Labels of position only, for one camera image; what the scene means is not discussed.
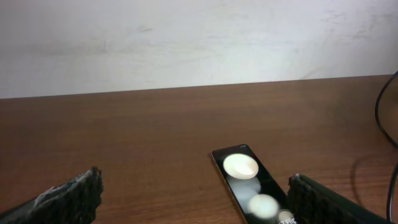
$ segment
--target brown wooden surface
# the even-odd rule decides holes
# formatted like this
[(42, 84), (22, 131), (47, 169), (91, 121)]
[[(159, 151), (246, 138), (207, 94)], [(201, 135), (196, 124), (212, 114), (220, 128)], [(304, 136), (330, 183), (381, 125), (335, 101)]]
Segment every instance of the brown wooden surface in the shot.
[[(398, 151), (374, 103), (388, 78), (0, 100), (0, 211), (96, 165), (97, 224), (242, 223), (210, 152), (245, 143), (285, 191), (305, 174), (385, 217)], [(398, 138), (396, 89), (381, 114)]]

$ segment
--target black object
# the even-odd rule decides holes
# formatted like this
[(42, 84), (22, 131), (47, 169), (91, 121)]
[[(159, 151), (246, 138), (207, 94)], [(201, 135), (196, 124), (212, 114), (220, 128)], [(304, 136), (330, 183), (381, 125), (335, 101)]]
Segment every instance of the black object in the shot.
[(101, 171), (52, 187), (38, 197), (0, 214), (0, 224), (86, 224), (94, 221), (103, 191)]
[[(374, 116), (376, 117), (376, 123), (380, 128), (380, 131), (385, 135), (385, 137), (388, 139), (388, 141), (391, 142), (391, 144), (398, 149), (398, 143), (387, 133), (387, 131), (383, 128), (383, 125), (380, 122), (379, 118), (379, 104), (381, 97), (384, 94), (384, 91), (386, 88), (390, 85), (390, 83), (398, 76), (398, 72), (393, 74), (391, 78), (387, 81), (387, 83), (383, 86), (381, 89), (379, 96), (377, 97), (376, 100), (376, 105), (374, 107)], [(394, 198), (394, 188), (396, 185), (396, 178), (398, 175), (398, 163), (396, 164), (396, 167), (394, 168), (394, 171), (392, 172), (389, 188), (388, 188), (388, 197), (387, 197), (387, 209), (386, 209), (386, 214), (387, 214), (387, 219), (389, 220), (390, 223), (392, 223), (392, 199)]]
[[(267, 224), (267, 223), (289, 223), (294, 224), (293, 214), (289, 211), (289, 204), (287, 203), (285, 192), (279, 187), (278, 183), (272, 178), (267, 169), (261, 164), (260, 160), (252, 152), (248, 145), (241, 144), (231, 146), (224, 149), (218, 149), (212, 153), (215, 164), (221, 173), (229, 191), (232, 193), (235, 202), (243, 214), (246, 223), (248, 224)], [(237, 179), (228, 175), (223, 167), (224, 160), (234, 154), (244, 154), (255, 160), (258, 165), (258, 173), (250, 179)], [(275, 215), (267, 218), (259, 218), (249, 211), (248, 203), (255, 195), (268, 195), (275, 200), (276, 210)]]
[(386, 219), (300, 174), (289, 178), (287, 200), (300, 224), (387, 224)]

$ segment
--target smartphone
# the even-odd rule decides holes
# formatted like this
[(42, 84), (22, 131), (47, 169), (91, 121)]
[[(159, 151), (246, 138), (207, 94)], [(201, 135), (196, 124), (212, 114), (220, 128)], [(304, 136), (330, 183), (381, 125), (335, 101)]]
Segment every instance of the smartphone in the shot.
[(212, 153), (247, 224), (296, 224), (285, 192), (271, 177), (248, 145)]

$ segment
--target black cable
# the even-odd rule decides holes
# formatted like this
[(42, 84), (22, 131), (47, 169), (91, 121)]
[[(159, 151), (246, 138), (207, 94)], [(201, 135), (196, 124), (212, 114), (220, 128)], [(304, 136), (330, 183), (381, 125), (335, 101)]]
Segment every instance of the black cable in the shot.
[[(398, 149), (398, 143), (395, 142), (395, 140), (393, 140), (393, 138), (387, 133), (386, 130), (384, 130), (383, 125), (381, 124), (380, 118), (379, 118), (379, 104), (380, 104), (381, 96), (383, 95), (383, 93), (386, 90), (386, 88), (390, 85), (390, 83), (397, 76), (398, 76), (398, 72), (393, 74), (393, 76), (391, 76), (391, 78), (387, 81), (387, 83), (381, 89), (381, 91), (379, 93), (379, 96), (377, 97), (377, 100), (376, 100), (376, 106), (374, 108), (374, 115), (376, 117), (376, 122), (377, 122), (377, 125), (380, 128), (380, 131), (391, 142), (391, 144)], [(387, 213), (387, 220), (388, 220), (389, 223), (392, 223), (392, 199), (394, 197), (394, 188), (395, 188), (395, 185), (396, 185), (397, 175), (398, 175), (398, 163), (396, 164), (396, 166), (394, 168), (394, 171), (392, 172), (392, 176), (391, 176), (391, 180), (390, 180), (390, 186), (388, 188), (387, 211), (386, 211), (386, 213)]]

